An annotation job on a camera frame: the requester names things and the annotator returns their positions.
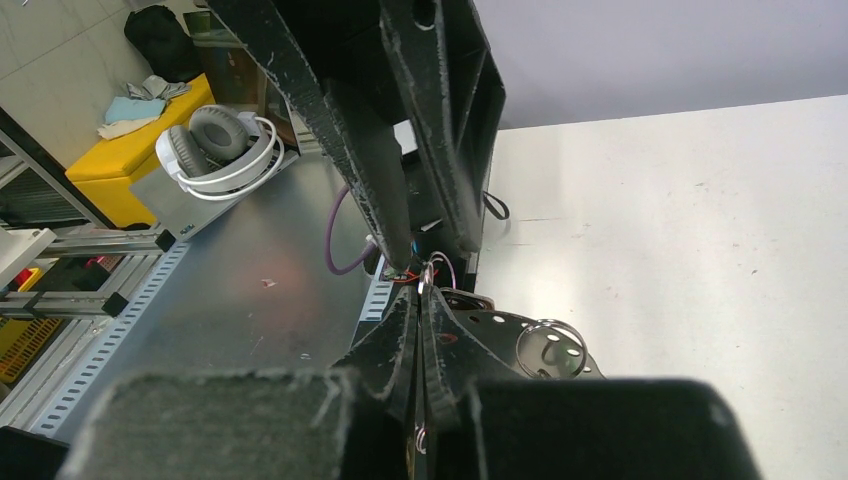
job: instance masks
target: perforated metal rail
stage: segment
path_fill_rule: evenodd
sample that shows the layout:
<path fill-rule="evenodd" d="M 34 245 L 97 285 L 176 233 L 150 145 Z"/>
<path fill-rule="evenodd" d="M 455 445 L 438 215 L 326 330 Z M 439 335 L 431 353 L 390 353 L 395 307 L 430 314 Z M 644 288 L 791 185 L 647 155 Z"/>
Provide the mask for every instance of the perforated metal rail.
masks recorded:
<path fill-rule="evenodd" d="M 368 293 L 365 295 L 365 303 L 362 305 L 362 312 L 359 313 L 359 322 L 379 322 L 383 318 L 383 310 L 389 303 L 389 295 L 392 293 L 392 282 L 380 280 L 383 268 L 385 267 L 386 259 L 380 257 L 377 263 L 377 270 L 374 272 L 374 278 L 371 280 L 371 285 L 368 286 Z"/>
<path fill-rule="evenodd" d="M 165 280 L 183 259 L 188 247 L 188 244 L 176 244 L 159 259 L 130 299 L 127 308 L 104 327 L 97 338 L 88 345 L 76 367 L 55 390 L 50 401 L 32 422 L 29 429 L 32 433 L 53 436 L 115 351 L 120 348 L 154 296 L 162 288 Z"/>

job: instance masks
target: gray ear pad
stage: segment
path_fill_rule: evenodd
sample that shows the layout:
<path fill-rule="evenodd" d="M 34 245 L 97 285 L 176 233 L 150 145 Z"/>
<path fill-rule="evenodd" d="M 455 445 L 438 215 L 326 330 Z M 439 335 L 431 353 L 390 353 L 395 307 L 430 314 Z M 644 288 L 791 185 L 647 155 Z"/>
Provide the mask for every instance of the gray ear pad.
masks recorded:
<path fill-rule="evenodd" d="M 200 107 L 191 115 L 188 129 L 197 145 L 214 159 L 234 160 L 247 149 L 247 130 L 229 109 Z"/>
<path fill-rule="evenodd" d="M 176 125 L 168 129 L 168 141 L 177 155 L 180 168 L 189 177 L 199 177 L 209 173 L 209 162 L 203 152 L 200 151 L 188 130 L 182 125 Z"/>

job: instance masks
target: white tile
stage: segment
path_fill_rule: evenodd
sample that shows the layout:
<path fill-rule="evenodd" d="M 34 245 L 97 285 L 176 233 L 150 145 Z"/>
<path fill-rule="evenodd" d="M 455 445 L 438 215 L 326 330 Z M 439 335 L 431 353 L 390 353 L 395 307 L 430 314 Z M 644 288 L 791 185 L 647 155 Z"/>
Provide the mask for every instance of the white tile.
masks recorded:
<path fill-rule="evenodd" d="M 83 28 L 91 28 L 109 17 L 96 0 L 62 0 L 62 3 L 69 12 L 79 17 Z"/>
<path fill-rule="evenodd" d="M 110 17 L 110 21 L 101 22 L 84 34 L 96 52 L 92 60 L 101 63 L 106 72 L 104 87 L 108 85 L 115 95 L 126 95 L 127 82 L 140 85 L 153 73 L 147 60 L 124 36 L 121 19 L 125 19 L 128 14 L 128 10 L 118 12 Z"/>
<path fill-rule="evenodd" d="M 0 105 L 66 167 L 98 141 L 115 96 L 106 60 L 93 52 L 79 35 L 0 81 Z"/>
<path fill-rule="evenodd" d="M 98 0 L 100 5 L 106 10 L 109 15 L 114 15 L 126 8 L 127 3 L 124 0 Z"/>
<path fill-rule="evenodd" d="M 15 54 L 12 53 L 12 43 L 9 41 L 10 29 L 9 20 L 0 16 L 0 78 L 14 72 L 21 66 Z"/>
<path fill-rule="evenodd" d="M 85 29 L 80 15 L 63 2 L 0 2 L 8 26 L 8 42 L 20 65 L 26 65 Z"/>

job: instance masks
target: metal ring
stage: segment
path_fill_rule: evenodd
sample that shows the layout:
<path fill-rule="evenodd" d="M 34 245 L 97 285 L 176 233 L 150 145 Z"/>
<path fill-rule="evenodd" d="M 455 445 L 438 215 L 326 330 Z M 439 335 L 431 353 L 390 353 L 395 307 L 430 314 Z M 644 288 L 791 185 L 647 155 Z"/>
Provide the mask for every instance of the metal ring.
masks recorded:
<path fill-rule="evenodd" d="M 415 426 L 415 449 L 422 455 L 427 455 L 427 427 L 424 425 Z"/>
<path fill-rule="evenodd" d="M 433 277 L 433 262 L 427 262 L 424 264 L 424 269 L 421 270 L 421 274 L 418 276 L 418 295 L 424 294 L 424 285 L 433 284 Z"/>
<path fill-rule="evenodd" d="M 548 328 L 548 329 L 553 330 L 555 333 L 562 335 L 562 332 L 557 330 L 557 329 L 561 329 L 561 330 L 565 330 L 566 332 L 574 335 L 574 338 L 576 338 L 577 341 L 580 342 L 580 348 L 583 350 L 583 354 L 582 354 L 581 359 L 580 359 L 580 364 L 577 366 L 577 368 L 573 372 L 571 372 L 570 376 L 567 377 L 567 378 L 575 378 L 578 375 L 580 375 L 580 373 L 586 367 L 586 362 L 589 359 L 589 348 L 586 346 L 586 341 L 583 340 L 583 336 L 580 335 L 580 332 L 578 332 L 577 329 L 575 329 L 571 325 L 569 325 L 565 322 L 562 322 L 562 321 L 557 321 L 557 320 L 533 320 L 533 321 L 535 322 L 535 325 L 528 323 L 527 326 L 524 327 L 523 330 L 521 330 L 521 333 L 518 334 L 518 338 L 515 339 L 515 360 L 518 362 L 518 366 L 521 367 L 521 370 L 523 370 L 524 373 L 526 373 L 530 378 L 546 378 L 544 375 L 541 375 L 537 372 L 530 370 L 530 368 L 524 363 L 524 361 L 521 360 L 521 355 L 519 353 L 518 347 L 519 347 L 519 345 L 521 345 L 521 338 L 524 337 L 524 335 L 526 335 L 526 334 L 533 333 L 536 330 L 540 330 L 542 328 Z"/>

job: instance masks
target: black cable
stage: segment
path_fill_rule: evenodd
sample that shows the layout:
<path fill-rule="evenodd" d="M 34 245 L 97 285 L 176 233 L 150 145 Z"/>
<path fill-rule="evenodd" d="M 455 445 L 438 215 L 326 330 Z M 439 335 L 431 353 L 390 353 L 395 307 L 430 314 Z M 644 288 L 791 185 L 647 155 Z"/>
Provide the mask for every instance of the black cable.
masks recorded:
<path fill-rule="evenodd" d="M 500 211 L 495 208 L 495 205 L 492 203 L 493 200 L 500 205 Z M 486 205 L 486 210 L 488 210 L 489 213 L 498 220 L 506 220 L 509 218 L 509 207 L 506 206 L 506 203 L 485 190 L 483 190 L 483 204 Z"/>

